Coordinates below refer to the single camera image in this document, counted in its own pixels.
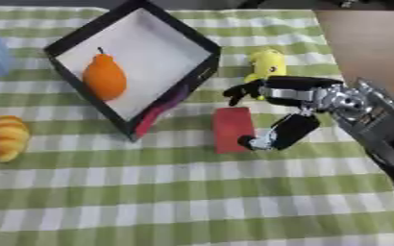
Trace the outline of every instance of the checkered tablecloth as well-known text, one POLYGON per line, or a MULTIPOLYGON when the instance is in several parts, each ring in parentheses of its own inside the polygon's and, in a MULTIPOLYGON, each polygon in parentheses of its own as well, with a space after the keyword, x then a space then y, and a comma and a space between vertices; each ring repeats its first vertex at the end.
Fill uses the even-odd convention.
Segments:
MULTIPOLYGON (((394 245, 391 182, 327 116, 283 152, 214 153, 212 114, 250 72, 247 54, 269 45, 291 75, 340 78, 311 11, 172 12, 224 47, 220 69, 137 143, 41 51, 103 12, 0 8, 16 57, 0 78, 0 114, 33 135, 19 160, 0 164, 1 246, 394 245)), ((291 111, 243 105, 260 130, 291 111)))

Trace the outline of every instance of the orange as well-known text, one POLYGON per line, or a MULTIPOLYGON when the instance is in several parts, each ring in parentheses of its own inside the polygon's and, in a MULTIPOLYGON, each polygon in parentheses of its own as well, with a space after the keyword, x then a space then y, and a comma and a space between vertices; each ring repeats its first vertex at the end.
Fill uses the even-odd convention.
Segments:
POLYGON ((99 54, 84 71, 84 82, 103 101, 120 96, 127 88, 127 78, 113 57, 99 54))

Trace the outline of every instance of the black box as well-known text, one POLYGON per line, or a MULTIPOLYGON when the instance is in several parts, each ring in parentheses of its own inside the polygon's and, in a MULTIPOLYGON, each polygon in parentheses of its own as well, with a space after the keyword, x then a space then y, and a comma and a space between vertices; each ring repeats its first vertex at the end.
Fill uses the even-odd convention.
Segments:
POLYGON ((221 48, 146 0, 131 0, 47 46, 55 69, 130 140, 143 136, 216 72, 221 48), (82 81, 103 47, 127 75, 128 88, 104 102, 82 81))

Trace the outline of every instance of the wooden table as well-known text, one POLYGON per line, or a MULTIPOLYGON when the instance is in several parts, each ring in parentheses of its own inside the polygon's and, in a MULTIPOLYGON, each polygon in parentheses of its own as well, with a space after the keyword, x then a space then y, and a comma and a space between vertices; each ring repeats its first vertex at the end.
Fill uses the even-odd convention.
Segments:
POLYGON ((394 12, 316 11, 346 81, 364 77, 394 95, 394 12))

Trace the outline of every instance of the pikachu plush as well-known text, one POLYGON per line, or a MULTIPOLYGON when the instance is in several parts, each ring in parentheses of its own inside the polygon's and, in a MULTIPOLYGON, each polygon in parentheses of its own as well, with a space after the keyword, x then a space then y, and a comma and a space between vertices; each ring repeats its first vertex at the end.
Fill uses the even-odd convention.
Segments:
POLYGON ((254 66, 254 73, 245 78, 245 83, 255 80, 266 80, 270 76, 286 75, 286 64, 284 55, 274 49, 267 48, 249 56, 249 61, 254 66))

